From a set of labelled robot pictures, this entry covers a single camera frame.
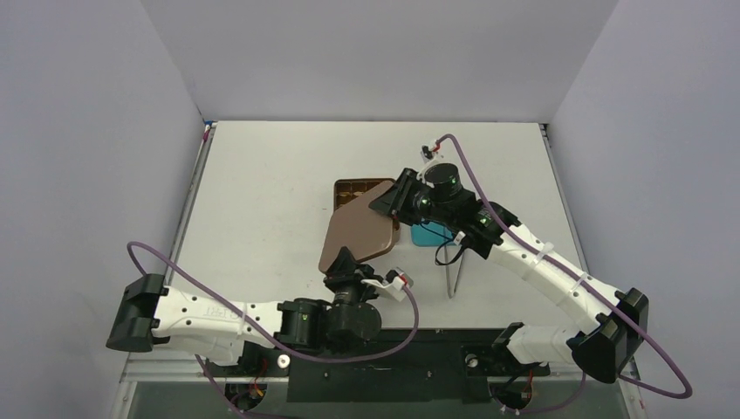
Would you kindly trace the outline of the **gold tin lid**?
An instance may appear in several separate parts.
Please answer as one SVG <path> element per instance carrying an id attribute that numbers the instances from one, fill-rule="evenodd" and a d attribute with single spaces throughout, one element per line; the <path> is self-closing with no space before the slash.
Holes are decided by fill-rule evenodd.
<path id="1" fill-rule="evenodd" d="M 333 185 L 334 211 L 325 234 L 319 271 L 346 247 L 360 263 L 389 253 L 401 238 L 400 224 L 369 208 L 394 185 L 390 178 L 339 179 Z"/>

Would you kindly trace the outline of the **gold cookie tin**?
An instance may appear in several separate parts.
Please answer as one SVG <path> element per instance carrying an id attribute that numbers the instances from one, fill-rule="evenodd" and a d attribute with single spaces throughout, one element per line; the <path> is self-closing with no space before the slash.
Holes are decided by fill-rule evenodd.
<path id="1" fill-rule="evenodd" d="M 333 211 L 341 212 L 341 225 L 361 237 L 379 238 L 382 243 L 396 244 L 400 239 L 400 225 L 368 208 L 377 195 L 365 199 L 363 195 L 379 186 L 393 183 L 391 178 L 345 178 L 333 184 Z"/>

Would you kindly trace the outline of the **metal tongs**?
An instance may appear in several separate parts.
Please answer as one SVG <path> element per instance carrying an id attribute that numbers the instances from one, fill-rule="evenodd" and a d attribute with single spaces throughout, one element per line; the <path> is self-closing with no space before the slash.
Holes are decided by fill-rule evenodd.
<path id="1" fill-rule="evenodd" d="M 442 250 L 442 262 L 446 280 L 446 293 L 449 299 L 455 297 L 463 273 L 465 254 L 453 246 Z"/>

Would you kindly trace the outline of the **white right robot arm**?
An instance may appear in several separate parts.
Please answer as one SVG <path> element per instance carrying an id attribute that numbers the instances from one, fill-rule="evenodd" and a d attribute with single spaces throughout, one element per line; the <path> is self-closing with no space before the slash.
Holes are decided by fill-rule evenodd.
<path id="1" fill-rule="evenodd" d="M 499 370 L 568 363 L 613 383 L 641 345 L 642 337 L 613 309 L 645 327 L 649 300 L 644 294 L 635 288 L 622 292 L 564 260 L 506 208 L 465 189 L 456 165 L 434 165 L 423 177 L 405 168 L 368 206 L 406 225 L 444 226 L 465 250 L 513 272 L 571 319 L 569 326 L 510 325 L 491 351 Z"/>

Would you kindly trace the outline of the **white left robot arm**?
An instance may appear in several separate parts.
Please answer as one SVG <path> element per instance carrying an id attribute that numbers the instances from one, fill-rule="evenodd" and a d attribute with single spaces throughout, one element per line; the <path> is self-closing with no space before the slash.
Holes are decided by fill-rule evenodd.
<path id="1" fill-rule="evenodd" d="M 159 258 L 199 292 L 168 285 L 164 275 L 147 272 L 135 261 L 140 276 L 123 291 L 107 348 L 149 353 L 161 346 L 249 375 L 259 367 L 257 347 L 309 358 L 327 351 L 335 359 L 372 340 L 381 328 L 380 313 L 370 302 L 388 282 L 373 267 L 358 262 L 347 248 L 339 251 L 325 273 L 330 301 L 228 300 L 164 255 Z"/>

